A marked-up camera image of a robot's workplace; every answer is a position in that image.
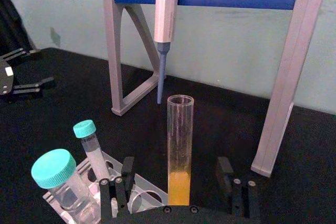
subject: yellow liquid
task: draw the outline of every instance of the yellow liquid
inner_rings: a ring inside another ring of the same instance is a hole
[[[169,174],[168,204],[171,206],[189,206],[190,175],[187,172]]]

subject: pipette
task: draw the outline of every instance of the pipette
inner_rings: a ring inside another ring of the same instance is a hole
[[[157,103],[161,104],[163,82],[166,68],[167,53],[173,41],[177,0],[155,1],[155,30],[154,40],[158,43],[160,52],[160,76],[158,84]]]

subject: light blue wall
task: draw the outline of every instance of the light blue wall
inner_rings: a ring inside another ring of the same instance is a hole
[[[38,48],[107,58],[102,0],[12,0]],[[143,6],[153,34],[154,6]],[[178,7],[167,74],[269,98],[291,11]],[[122,62],[150,69],[129,16]],[[324,0],[295,96],[296,105],[336,114],[336,0]]]

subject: blue pipette tip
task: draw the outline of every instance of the blue pipette tip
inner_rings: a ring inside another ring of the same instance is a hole
[[[159,84],[157,85],[157,103],[161,104],[162,100],[162,92],[163,92],[163,83],[164,83],[164,75],[166,70],[166,58],[167,54],[161,54],[160,56],[160,76],[159,76]]]

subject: teal screw cap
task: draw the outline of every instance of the teal screw cap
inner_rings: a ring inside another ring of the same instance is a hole
[[[76,161],[65,149],[43,154],[31,168],[31,174],[39,187],[54,188],[66,182],[76,170]]]
[[[93,122],[93,120],[85,120],[80,123],[77,123],[73,127],[73,131],[76,135],[76,138],[87,137],[96,132],[96,126],[94,124],[95,123]]]

